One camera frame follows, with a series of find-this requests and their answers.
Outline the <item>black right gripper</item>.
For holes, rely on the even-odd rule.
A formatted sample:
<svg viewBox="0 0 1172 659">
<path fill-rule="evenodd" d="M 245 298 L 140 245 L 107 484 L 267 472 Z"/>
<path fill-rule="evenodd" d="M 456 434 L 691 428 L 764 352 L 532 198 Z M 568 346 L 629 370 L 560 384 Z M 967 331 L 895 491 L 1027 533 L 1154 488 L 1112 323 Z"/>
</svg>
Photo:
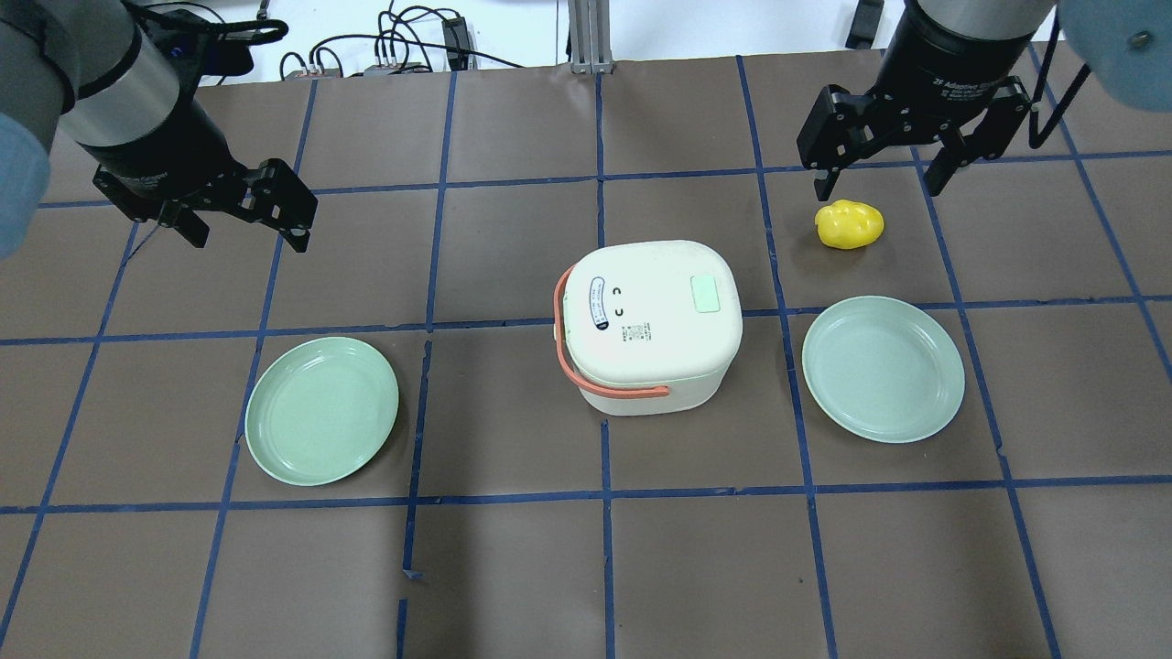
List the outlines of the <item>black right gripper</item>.
<svg viewBox="0 0 1172 659">
<path fill-rule="evenodd" d="M 874 93 L 824 86 L 809 108 L 797 151 L 802 167 L 815 172 L 816 199 L 827 201 L 845 168 L 894 147 L 912 125 L 962 125 L 984 110 L 969 134 L 950 128 L 940 135 L 924 175 L 932 197 L 959 168 L 1000 158 L 1031 109 L 1023 83 L 1004 81 L 1030 38 L 989 38 L 975 27 L 946 25 L 929 4 L 905 4 Z"/>
</svg>

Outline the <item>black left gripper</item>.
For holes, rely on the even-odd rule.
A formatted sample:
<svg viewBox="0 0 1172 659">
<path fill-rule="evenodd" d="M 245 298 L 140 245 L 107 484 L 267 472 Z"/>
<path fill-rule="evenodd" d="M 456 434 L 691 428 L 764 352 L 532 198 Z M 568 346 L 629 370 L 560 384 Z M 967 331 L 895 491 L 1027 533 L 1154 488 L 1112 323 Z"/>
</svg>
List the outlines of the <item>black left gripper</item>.
<svg viewBox="0 0 1172 659">
<path fill-rule="evenodd" d="M 195 211 L 220 211 L 275 230 L 289 249 L 309 249 L 318 199 L 279 158 L 243 167 L 222 129 L 193 98 L 183 98 L 146 136 L 127 145 L 91 147 L 91 183 L 135 222 L 155 220 L 191 246 L 210 227 Z"/>
</svg>

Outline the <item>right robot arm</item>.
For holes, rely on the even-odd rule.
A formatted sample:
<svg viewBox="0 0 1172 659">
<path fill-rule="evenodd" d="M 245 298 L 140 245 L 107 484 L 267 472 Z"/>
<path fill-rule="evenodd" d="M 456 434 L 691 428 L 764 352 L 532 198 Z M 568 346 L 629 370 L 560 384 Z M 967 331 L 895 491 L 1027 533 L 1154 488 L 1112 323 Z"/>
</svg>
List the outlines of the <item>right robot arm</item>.
<svg viewBox="0 0 1172 659">
<path fill-rule="evenodd" d="M 938 145 L 940 193 L 959 168 L 995 161 L 1028 125 L 1058 128 L 1086 79 L 1120 104 L 1168 113 L 1167 1 L 908 1 L 867 91 L 829 84 L 798 133 L 827 201 L 841 171 L 888 147 Z"/>
</svg>

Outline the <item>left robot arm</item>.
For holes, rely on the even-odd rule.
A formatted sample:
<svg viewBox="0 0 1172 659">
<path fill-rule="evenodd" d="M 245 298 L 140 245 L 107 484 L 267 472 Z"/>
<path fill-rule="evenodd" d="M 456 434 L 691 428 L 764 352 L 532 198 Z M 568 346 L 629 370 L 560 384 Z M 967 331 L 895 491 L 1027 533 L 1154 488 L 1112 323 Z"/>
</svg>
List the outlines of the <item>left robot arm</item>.
<svg viewBox="0 0 1172 659">
<path fill-rule="evenodd" d="M 91 182 L 129 220 L 200 249 L 202 211 L 259 222 L 309 249 L 318 201 L 282 159 L 244 167 L 195 91 L 252 46 L 288 33 L 275 18 L 218 23 L 131 1 L 4 2 L 4 257 L 23 245 L 50 181 L 59 131 L 97 162 Z"/>
</svg>

